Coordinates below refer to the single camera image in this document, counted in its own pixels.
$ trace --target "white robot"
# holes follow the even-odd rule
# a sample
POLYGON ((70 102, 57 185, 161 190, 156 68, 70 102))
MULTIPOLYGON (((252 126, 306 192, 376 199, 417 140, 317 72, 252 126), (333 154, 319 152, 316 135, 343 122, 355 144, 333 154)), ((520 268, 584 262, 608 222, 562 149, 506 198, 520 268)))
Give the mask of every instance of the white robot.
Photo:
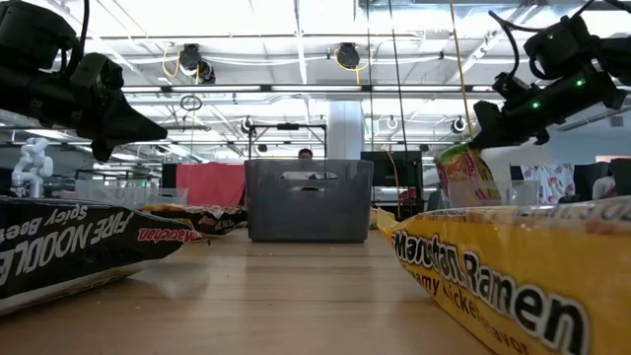
POLYGON ((46 157, 44 150, 48 146, 45 138, 29 138, 22 146, 20 162, 11 174, 12 190, 19 197, 26 196, 26 184, 29 187, 29 197, 42 197, 43 179, 52 175, 52 159, 46 157), (33 165, 29 172, 23 172, 28 165, 33 165))

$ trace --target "plastic wrapper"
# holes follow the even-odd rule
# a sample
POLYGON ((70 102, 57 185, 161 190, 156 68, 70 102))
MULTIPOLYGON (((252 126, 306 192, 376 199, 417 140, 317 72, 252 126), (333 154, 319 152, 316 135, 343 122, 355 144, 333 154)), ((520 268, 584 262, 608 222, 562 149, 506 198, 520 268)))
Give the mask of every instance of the plastic wrapper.
POLYGON ((462 144, 436 160, 443 195, 452 207, 493 206, 501 204, 491 170, 480 151, 462 144))
POLYGON ((379 229, 402 267, 498 354, 631 354, 631 197, 421 213, 379 229))
POLYGON ((223 236, 247 225, 241 207, 152 205, 140 208, 152 215, 175 219, 205 236, 223 236))
POLYGON ((196 238, 121 206, 0 198, 0 314, 126 277, 196 238))
MULTIPOLYGON (((368 228, 375 230, 377 228, 377 214, 380 211, 379 208, 371 208, 371 221, 369 222, 368 228)), ((390 213, 390 212, 385 212, 387 213, 387 215, 391 218, 394 219, 394 213, 390 213)))

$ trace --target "desk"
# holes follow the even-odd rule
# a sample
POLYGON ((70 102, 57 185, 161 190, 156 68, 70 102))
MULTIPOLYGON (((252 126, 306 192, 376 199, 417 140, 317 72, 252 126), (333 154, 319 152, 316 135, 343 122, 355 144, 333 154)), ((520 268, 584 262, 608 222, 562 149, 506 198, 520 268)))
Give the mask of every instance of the desk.
POLYGON ((182 247, 125 280, 0 319, 2 353, 490 354, 384 239, 182 247))

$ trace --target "black noodle package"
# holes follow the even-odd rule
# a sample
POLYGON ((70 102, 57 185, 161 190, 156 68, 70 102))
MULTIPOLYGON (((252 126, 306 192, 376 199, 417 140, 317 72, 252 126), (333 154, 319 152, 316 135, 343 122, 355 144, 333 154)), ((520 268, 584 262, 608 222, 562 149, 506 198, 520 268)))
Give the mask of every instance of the black noodle package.
POLYGON ((245 227, 247 212, 241 207, 152 205, 140 208, 155 216, 173 218, 206 236, 223 236, 245 227))
POLYGON ((0 315, 131 275, 197 236, 120 206, 0 198, 0 315))

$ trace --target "white column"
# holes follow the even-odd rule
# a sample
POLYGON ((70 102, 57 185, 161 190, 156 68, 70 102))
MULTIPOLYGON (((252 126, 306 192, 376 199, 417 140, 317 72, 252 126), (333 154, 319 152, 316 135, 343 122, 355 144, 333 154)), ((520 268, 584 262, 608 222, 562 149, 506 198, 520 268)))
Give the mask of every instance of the white column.
POLYGON ((328 158, 360 159, 364 149, 361 102, 330 102, 328 107, 328 158))

